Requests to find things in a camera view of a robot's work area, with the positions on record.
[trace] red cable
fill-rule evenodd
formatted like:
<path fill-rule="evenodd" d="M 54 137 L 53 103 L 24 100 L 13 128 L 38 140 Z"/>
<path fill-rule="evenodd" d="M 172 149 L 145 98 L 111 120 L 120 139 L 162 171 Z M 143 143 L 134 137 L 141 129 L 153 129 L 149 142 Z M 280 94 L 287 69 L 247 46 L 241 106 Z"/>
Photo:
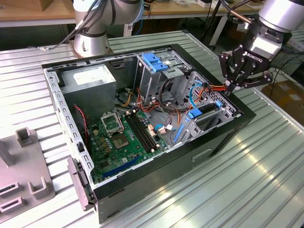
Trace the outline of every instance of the red cable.
<path fill-rule="evenodd" d="M 86 127 L 86 118 L 85 118 L 85 114 L 81 111 L 81 109 L 79 108 L 79 107 L 77 107 L 76 105 L 74 106 L 74 108 L 75 109 L 77 109 L 79 112 L 80 112 L 80 114 L 81 114 L 81 116 L 82 116 L 82 118 L 83 118 L 83 120 L 84 120 L 84 124 L 85 124 L 85 145 L 87 145 L 87 127 Z"/>

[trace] green motherboard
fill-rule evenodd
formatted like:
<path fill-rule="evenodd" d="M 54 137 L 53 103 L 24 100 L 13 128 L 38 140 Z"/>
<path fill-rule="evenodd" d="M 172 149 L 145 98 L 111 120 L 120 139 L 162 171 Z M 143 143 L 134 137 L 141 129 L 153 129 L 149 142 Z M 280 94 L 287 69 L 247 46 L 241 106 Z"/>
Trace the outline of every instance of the green motherboard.
<path fill-rule="evenodd" d="M 107 131 L 119 127 L 115 118 L 106 120 L 106 128 L 102 121 L 88 126 L 90 154 L 95 166 L 91 173 L 94 183 L 106 180 L 167 149 L 158 135 L 149 135 L 150 122 L 142 111 L 132 116 L 121 115 L 119 118 L 123 130 L 111 137 Z"/>

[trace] gray fixture block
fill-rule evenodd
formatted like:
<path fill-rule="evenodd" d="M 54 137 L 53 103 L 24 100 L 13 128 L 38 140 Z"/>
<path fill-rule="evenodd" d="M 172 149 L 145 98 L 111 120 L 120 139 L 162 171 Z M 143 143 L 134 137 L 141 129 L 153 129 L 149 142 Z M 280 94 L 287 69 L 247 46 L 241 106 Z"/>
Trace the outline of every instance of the gray fixture block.
<path fill-rule="evenodd" d="M 43 177 L 41 177 L 41 182 L 42 182 L 42 188 L 39 188 L 38 186 L 33 186 L 31 182 L 28 182 L 29 192 L 37 200 L 49 194 L 49 188 Z"/>
<path fill-rule="evenodd" d="M 25 205 L 26 202 L 24 201 L 24 199 L 22 197 L 17 197 L 9 202 L 0 205 L 0 212 L 5 215 L 9 215 L 10 213 L 24 207 Z"/>
<path fill-rule="evenodd" d="M 8 184 L 8 185 L 0 188 L 0 197 L 4 199 L 21 190 L 22 190 L 22 187 L 18 184 L 18 182 L 14 182 L 14 183 Z"/>
<path fill-rule="evenodd" d="M 27 127 L 16 130 L 15 134 L 21 147 L 29 146 L 34 143 L 33 136 Z"/>
<path fill-rule="evenodd" d="M 37 133 L 23 128 L 1 141 L 14 164 L 0 159 L 0 223 L 55 196 Z"/>
<path fill-rule="evenodd" d="M 4 143 L 0 141 L 0 158 L 4 161 L 7 168 L 14 164 L 14 157 L 11 156 L 8 149 L 5 147 Z"/>

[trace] label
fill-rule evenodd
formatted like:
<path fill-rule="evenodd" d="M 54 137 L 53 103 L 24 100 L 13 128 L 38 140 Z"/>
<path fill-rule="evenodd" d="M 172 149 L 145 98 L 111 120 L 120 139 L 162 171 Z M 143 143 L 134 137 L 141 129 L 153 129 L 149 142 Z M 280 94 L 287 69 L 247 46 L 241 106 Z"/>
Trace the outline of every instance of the label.
<path fill-rule="evenodd" d="M 98 69 L 79 72 L 73 75 L 77 85 L 82 85 L 99 80 L 107 80 L 107 77 L 109 76 L 112 77 L 110 72 L 108 72 L 107 69 L 103 66 Z"/>
<path fill-rule="evenodd" d="M 286 84 L 279 85 L 283 90 L 290 90 L 290 87 Z"/>
<path fill-rule="evenodd" d="M 297 94 L 290 94 L 290 97 L 295 101 L 301 101 L 302 99 Z"/>

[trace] aluminum profile table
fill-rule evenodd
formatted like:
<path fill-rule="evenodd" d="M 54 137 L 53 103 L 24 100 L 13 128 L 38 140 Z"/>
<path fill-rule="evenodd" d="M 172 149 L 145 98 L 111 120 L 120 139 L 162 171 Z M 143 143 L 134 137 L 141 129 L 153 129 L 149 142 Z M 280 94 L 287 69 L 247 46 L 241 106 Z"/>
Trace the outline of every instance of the aluminum profile table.
<path fill-rule="evenodd" d="M 216 56 L 182 31 L 110 40 L 114 52 L 178 43 L 221 79 Z M 99 227 L 81 210 L 67 171 L 70 156 L 40 65 L 74 59 L 71 48 L 0 52 L 0 138 L 16 128 L 38 133 L 57 195 L 7 222 L 10 227 Z M 303 127 L 257 90 L 236 95 L 256 114 L 218 155 L 103 225 L 120 227 L 297 227 L 304 222 Z"/>

